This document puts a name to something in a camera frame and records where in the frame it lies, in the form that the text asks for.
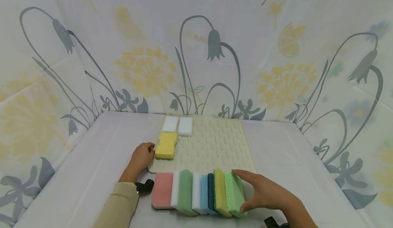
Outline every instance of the white tablecloth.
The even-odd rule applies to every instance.
[[[51,181],[26,210],[16,228],[90,227],[135,147],[155,142],[163,115],[105,112],[78,143]],[[297,195],[319,227],[365,227],[295,124],[243,121],[257,171]],[[154,179],[145,172],[140,182]],[[245,188],[246,198],[253,195]],[[248,219],[217,215],[186,217],[175,210],[154,210],[151,196],[140,197],[130,227],[265,227],[277,210],[258,209]]]

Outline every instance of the beige drying mat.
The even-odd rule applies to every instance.
[[[213,116],[192,116],[192,136],[179,136],[173,160],[154,159],[148,170],[152,173],[188,169],[208,174],[215,168],[223,172],[242,169],[257,173],[243,123],[238,119]],[[157,142],[163,126],[161,122]]]

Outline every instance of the white sponge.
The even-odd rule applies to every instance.
[[[173,173],[171,207],[175,209],[177,209],[177,201],[179,196],[179,176],[180,176],[180,171],[175,171]]]
[[[180,117],[178,135],[192,136],[192,117]]]
[[[179,117],[177,116],[166,116],[164,125],[162,126],[163,132],[176,132],[177,122],[179,121]]]
[[[192,210],[199,214],[207,214],[201,209],[201,175],[194,173],[192,175]]]

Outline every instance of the left hand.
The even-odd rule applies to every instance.
[[[141,143],[134,150],[119,182],[136,182],[139,174],[152,163],[155,155],[154,146],[153,143]]]

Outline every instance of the sleeve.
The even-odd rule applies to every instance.
[[[138,198],[139,195],[134,183],[117,183],[93,228],[128,228]]]

